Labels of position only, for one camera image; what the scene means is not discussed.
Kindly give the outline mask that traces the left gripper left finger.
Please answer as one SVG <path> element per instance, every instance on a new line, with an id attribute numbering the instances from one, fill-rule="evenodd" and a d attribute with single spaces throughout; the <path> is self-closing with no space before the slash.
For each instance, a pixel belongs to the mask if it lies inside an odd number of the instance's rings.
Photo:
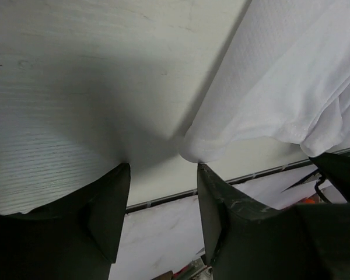
<path id="1" fill-rule="evenodd" d="M 122 163 L 29 213 L 0 215 L 0 279 L 107 279 L 130 182 L 130 165 Z"/>

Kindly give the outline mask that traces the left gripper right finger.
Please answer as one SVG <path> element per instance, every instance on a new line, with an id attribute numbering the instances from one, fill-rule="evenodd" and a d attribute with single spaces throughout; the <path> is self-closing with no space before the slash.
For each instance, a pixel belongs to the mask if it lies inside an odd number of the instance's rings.
<path id="1" fill-rule="evenodd" d="M 350 203 L 268 207 L 205 164 L 197 189 L 215 279 L 350 279 Z"/>

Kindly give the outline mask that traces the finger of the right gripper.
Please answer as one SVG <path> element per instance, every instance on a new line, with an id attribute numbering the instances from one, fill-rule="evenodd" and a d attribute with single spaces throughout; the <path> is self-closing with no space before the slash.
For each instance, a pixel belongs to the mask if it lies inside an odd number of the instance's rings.
<path id="1" fill-rule="evenodd" d="M 323 153 L 318 157 L 311 157 L 309 160 L 317 166 L 317 170 L 308 174 L 289 188 L 303 184 L 311 176 L 319 174 L 320 177 L 314 185 L 314 190 L 322 201 L 326 203 L 331 202 L 320 191 L 320 185 L 328 180 L 346 199 L 346 202 L 350 202 L 350 156 Z"/>

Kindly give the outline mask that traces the white t shirt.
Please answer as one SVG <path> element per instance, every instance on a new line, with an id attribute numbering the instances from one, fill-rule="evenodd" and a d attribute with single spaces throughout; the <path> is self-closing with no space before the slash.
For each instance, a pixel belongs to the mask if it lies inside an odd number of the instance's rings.
<path id="1" fill-rule="evenodd" d="M 271 137 L 316 157 L 350 131 L 350 1 L 251 1 L 180 155 Z"/>

